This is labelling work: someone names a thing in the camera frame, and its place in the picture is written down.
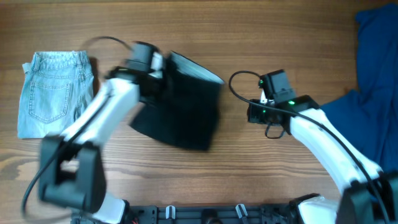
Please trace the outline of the black shorts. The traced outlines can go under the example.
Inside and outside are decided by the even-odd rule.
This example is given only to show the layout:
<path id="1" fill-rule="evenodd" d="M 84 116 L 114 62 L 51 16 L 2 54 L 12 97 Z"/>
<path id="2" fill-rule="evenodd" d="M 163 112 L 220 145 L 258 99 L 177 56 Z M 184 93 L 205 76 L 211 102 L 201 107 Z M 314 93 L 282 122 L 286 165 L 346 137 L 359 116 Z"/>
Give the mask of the black shorts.
<path id="1" fill-rule="evenodd" d="M 219 125 L 224 80 L 193 60 L 171 52 L 165 60 L 166 89 L 129 124 L 135 131 L 175 147 L 207 151 Z"/>

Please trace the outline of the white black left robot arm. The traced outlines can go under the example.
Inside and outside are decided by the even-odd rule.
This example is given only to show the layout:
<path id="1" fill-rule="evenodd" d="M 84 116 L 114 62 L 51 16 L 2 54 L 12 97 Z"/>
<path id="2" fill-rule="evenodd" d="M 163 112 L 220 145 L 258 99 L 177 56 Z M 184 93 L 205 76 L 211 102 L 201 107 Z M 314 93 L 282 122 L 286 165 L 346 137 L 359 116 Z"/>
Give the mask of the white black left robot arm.
<path id="1" fill-rule="evenodd" d="M 43 138 L 35 176 L 41 201 L 77 211 L 95 223 L 123 223 L 129 204 L 106 190 L 101 151 L 143 96 L 158 94 L 164 59 L 135 52 L 115 67 L 86 111 L 66 130 Z"/>

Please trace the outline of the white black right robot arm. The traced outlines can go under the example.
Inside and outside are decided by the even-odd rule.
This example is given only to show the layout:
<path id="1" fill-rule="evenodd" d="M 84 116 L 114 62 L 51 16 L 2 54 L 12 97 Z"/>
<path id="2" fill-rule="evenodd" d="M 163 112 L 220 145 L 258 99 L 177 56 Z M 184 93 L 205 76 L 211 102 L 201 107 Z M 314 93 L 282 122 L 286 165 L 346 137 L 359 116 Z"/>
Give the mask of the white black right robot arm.
<path id="1" fill-rule="evenodd" d="M 340 191 L 337 202 L 320 194 L 291 201 L 290 222 L 397 223 L 397 172 L 384 172 L 361 154 L 312 98 L 248 103 L 250 123 L 281 126 L 311 151 Z"/>

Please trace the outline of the light blue denim shorts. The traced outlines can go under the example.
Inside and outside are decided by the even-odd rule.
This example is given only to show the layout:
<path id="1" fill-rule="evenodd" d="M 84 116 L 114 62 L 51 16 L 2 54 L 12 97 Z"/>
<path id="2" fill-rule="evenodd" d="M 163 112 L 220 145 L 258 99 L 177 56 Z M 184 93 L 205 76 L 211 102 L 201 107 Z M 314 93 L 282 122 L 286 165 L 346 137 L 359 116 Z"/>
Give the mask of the light blue denim shorts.
<path id="1" fill-rule="evenodd" d="M 25 79 L 17 120 L 19 139 L 61 133 L 94 97 L 94 75 L 86 51 L 35 52 L 22 68 Z"/>

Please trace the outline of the blue polo shirt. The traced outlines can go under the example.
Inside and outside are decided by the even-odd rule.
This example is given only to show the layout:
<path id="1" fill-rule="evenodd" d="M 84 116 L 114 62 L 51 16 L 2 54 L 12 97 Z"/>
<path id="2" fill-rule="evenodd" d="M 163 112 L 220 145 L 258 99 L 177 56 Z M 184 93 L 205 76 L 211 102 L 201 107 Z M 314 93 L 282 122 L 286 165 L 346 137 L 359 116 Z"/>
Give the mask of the blue polo shirt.
<path id="1" fill-rule="evenodd" d="M 322 106 L 331 124 L 383 171 L 397 170 L 397 4 L 357 13 L 358 89 Z"/>

